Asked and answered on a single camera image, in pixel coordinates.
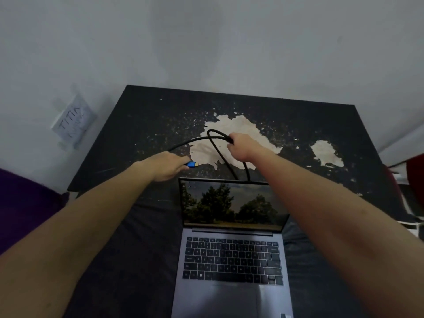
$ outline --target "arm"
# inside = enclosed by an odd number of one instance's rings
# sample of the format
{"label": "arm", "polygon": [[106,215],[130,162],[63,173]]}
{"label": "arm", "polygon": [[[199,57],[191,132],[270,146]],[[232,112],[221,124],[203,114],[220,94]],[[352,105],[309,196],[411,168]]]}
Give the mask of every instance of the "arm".
{"label": "arm", "polygon": [[73,290],[151,181],[188,167],[162,152],[88,191],[0,256],[0,317],[61,317]]}
{"label": "arm", "polygon": [[342,185],[232,133],[228,148],[253,163],[310,240],[378,317],[422,317],[424,244]]}

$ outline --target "laptop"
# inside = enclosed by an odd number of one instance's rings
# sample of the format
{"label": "laptop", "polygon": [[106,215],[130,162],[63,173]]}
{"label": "laptop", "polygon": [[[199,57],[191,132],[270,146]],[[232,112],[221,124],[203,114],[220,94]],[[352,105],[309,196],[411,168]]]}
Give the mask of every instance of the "laptop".
{"label": "laptop", "polygon": [[179,178],[184,229],[172,317],[292,318],[281,231],[266,182]]}

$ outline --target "spacebar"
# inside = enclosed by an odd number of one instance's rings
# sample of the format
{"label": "spacebar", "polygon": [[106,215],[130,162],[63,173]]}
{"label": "spacebar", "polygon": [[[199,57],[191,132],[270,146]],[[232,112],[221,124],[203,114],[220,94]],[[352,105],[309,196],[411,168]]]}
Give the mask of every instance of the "spacebar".
{"label": "spacebar", "polygon": [[212,272],[212,280],[227,282],[246,282],[246,275],[243,273]]}

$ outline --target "laptop screen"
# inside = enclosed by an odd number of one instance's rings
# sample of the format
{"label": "laptop screen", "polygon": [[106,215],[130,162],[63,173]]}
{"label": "laptop screen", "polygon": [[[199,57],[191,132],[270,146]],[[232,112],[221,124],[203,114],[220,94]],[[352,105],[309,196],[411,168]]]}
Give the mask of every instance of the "laptop screen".
{"label": "laptop screen", "polygon": [[180,178],[185,225],[281,231],[288,212],[267,183]]}

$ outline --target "hand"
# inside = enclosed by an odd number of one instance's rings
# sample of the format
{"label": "hand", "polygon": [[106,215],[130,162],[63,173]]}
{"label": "hand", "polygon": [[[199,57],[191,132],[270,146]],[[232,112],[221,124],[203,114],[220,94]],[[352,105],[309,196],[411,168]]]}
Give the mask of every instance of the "hand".
{"label": "hand", "polygon": [[231,133],[229,136],[233,139],[234,144],[228,144],[227,148],[231,155],[238,161],[252,162],[253,154],[259,150],[265,149],[249,135]]}
{"label": "hand", "polygon": [[180,171],[188,170],[184,165],[190,161],[188,156],[177,156],[170,152],[162,152],[143,160],[149,170],[152,171],[153,180],[156,182],[167,181],[177,175]]}

